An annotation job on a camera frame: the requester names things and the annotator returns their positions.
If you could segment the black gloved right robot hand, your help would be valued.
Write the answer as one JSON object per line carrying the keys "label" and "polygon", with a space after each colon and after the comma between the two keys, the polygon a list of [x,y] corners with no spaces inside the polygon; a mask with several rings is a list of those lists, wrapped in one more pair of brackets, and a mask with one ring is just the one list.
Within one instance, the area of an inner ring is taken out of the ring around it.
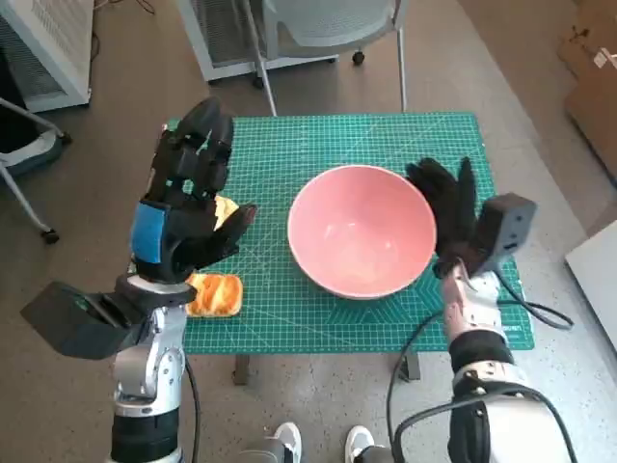
{"label": "black gloved right robot hand", "polygon": [[423,158],[406,166],[406,179],[423,195],[435,218],[436,276],[443,278],[462,264],[473,277],[479,255],[471,246],[476,225],[476,189],[469,158],[461,160],[455,176],[437,160]]}

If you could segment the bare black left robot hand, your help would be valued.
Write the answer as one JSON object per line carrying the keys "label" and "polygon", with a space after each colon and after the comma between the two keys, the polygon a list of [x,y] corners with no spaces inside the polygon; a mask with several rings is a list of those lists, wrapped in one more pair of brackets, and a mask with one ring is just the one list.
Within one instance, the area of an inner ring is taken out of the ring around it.
{"label": "bare black left robot hand", "polygon": [[216,197],[228,179],[233,131],[232,117],[215,97],[163,130],[130,238],[142,278],[178,284],[239,251],[238,241],[254,222],[257,206],[242,204],[221,224],[216,215]]}

